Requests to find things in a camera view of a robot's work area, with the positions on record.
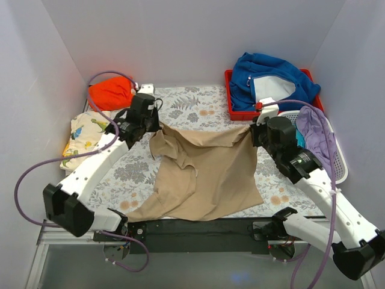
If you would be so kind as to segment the beige t shirt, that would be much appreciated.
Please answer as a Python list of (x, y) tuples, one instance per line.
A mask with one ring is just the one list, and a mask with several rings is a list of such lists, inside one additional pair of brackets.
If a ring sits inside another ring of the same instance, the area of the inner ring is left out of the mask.
[(127, 214), (129, 222), (209, 221), (263, 204), (248, 126), (210, 132), (163, 125), (149, 146), (152, 156), (162, 160), (153, 193)]

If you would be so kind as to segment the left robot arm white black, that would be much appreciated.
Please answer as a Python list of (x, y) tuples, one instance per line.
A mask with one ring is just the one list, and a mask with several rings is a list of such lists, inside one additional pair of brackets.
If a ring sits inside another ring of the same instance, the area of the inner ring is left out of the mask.
[(116, 241), (128, 233), (128, 218), (110, 208), (87, 208), (90, 196), (98, 183), (147, 132), (160, 129), (155, 89), (145, 84), (132, 98), (131, 106), (119, 112), (114, 121), (117, 128), (109, 125), (93, 155), (84, 160), (59, 184), (49, 184), (43, 190), (47, 218), (81, 237), (88, 231), (107, 231)]

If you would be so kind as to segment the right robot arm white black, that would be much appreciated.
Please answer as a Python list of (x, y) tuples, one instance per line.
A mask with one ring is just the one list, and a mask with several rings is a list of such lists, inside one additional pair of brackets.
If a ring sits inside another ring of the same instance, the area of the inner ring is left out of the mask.
[(305, 193), (330, 221), (325, 228), (286, 207), (275, 213), (271, 232), (279, 239), (290, 235), (327, 253), (339, 271), (351, 280), (360, 279), (384, 260), (384, 231), (366, 220), (339, 191), (320, 161), (297, 145), (295, 127), (286, 117), (264, 124), (252, 123), (251, 139), (264, 148), (279, 172)]

